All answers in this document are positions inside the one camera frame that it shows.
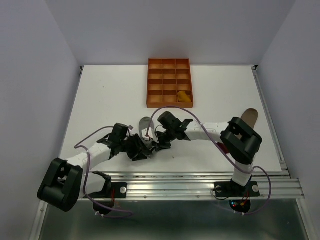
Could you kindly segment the grey striped sock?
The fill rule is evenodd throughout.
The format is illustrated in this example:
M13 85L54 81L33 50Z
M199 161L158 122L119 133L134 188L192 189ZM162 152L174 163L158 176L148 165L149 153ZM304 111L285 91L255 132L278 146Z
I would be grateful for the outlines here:
M142 131L144 129L152 129L154 131L154 140L152 141L145 141L142 137ZM139 121L139 137L140 139L142 140L142 142L144 143L144 145L149 149L151 150L154 146L153 146L153 142L158 142L158 138L156 136L156 133L155 133L155 125L154 125L154 122L153 120L151 120L150 117L143 117L140 121Z

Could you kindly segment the mustard yellow sock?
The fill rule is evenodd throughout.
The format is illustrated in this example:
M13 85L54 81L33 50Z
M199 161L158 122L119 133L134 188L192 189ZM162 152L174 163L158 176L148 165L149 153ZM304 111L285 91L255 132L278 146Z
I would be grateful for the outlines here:
M180 103L191 103L191 98L187 95L185 91L178 91L177 92L177 99Z

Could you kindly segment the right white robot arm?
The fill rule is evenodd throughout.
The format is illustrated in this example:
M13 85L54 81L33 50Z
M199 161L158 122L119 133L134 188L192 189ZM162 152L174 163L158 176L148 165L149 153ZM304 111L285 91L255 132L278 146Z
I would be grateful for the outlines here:
M192 123L192 119L180 121L171 112L166 111L158 118L165 129L156 132L157 143L155 150L171 148L171 142L180 141L211 141L218 148L223 145L226 157L234 165L230 182L231 192L242 195L248 190L248 182L253 171L255 155L260 150L262 137L239 117L233 117L229 122L221 123Z

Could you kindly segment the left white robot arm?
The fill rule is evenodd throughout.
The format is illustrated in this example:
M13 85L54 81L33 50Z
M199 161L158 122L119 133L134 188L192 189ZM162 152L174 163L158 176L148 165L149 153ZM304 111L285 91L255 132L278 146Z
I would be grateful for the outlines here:
M145 126L139 134L131 134L131 127L117 123L111 132L98 139L90 148L80 141L75 149L82 149L76 156L50 163L37 192L38 199L64 211L70 211L81 198L123 197L119 186L113 186L112 178L93 168L111 160L120 153L132 161L151 157L154 130Z

